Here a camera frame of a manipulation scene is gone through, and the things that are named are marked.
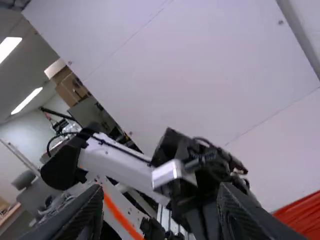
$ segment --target ceiling light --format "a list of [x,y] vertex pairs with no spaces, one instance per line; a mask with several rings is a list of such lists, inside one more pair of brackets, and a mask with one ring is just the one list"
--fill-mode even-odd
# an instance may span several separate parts
[[18,46],[18,44],[21,42],[21,37],[6,37],[1,43],[0,43],[0,64],[3,60],[8,57],[8,55],[13,51],[13,49]]
[[41,90],[43,89],[43,87],[39,87],[39,88],[36,88],[35,90],[33,90],[33,92],[27,96],[25,98],[25,100],[23,100],[12,112],[11,112],[11,115],[13,114],[17,114],[18,112],[20,112],[28,103],[30,103],[30,101],[35,97],[37,96]]

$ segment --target cardboard box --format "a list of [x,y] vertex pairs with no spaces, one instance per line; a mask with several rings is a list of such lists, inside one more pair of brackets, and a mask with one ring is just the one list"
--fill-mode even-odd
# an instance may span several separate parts
[[71,69],[67,66],[65,66],[63,69],[61,69],[58,73],[56,73],[51,80],[53,80],[56,84],[61,83],[64,79],[66,79],[68,76],[72,75],[74,78],[76,77],[74,73],[71,71]]
[[71,73],[65,76],[65,73],[56,78],[56,80],[60,79],[61,81],[56,85],[55,90],[69,107],[73,107],[81,99],[88,96],[89,91],[82,85],[76,75]]

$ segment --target white wall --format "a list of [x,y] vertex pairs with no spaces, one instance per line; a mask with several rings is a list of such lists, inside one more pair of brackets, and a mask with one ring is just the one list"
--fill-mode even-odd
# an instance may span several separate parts
[[19,191],[11,183],[26,171],[27,167],[2,142],[0,156],[0,196],[13,204]]
[[40,157],[54,135],[50,122],[39,110],[0,125],[0,139],[12,143],[36,166],[41,165]]
[[[251,165],[252,183],[265,184],[260,166],[278,176],[267,182],[268,191],[256,190],[268,210],[319,187],[310,178],[294,178],[290,184],[297,187],[288,188],[290,193],[278,184],[288,168],[277,163],[294,169],[302,162],[317,164],[311,156],[291,161],[285,147],[320,137],[296,135],[294,127],[280,137],[271,119],[320,84],[276,1],[32,0],[23,14],[146,154],[152,155],[168,126],[228,148],[235,144],[233,151]],[[282,117],[278,124],[298,123],[290,121]],[[268,135],[245,139],[267,123]],[[278,147],[270,158],[263,147],[275,138]],[[257,160],[249,153],[252,142],[263,146]],[[301,156],[305,149],[296,151]],[[316,166],[310,176],[316,176]]]

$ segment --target ceiling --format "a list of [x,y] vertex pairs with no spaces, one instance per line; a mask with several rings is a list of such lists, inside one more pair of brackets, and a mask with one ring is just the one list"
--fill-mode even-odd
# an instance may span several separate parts
[[[16,11],[0,8],[0,42],[21,37],[20,44],[0,64],[0,124],[30,112],[55,95],[55,84],[44,70],[59,56]],[[43,90],[20,112],[11,112],[36,88]]]

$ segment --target metal rod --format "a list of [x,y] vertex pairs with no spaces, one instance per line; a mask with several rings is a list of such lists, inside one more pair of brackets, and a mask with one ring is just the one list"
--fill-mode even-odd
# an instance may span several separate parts
[[75,121],[75,122],[77,121],[72,116],[68,116],[68,115],[65,115],[65,114],[50,110],[50,109],[42,107],[42,106],[39,109],[40,109],[40,111],[42,111],[44,113],[53,114],[53,115],[56,115],[58,117],[61,117],[61,118],[64,118],[64,119],[68,119],[68,120],[71,120],[71,121]]

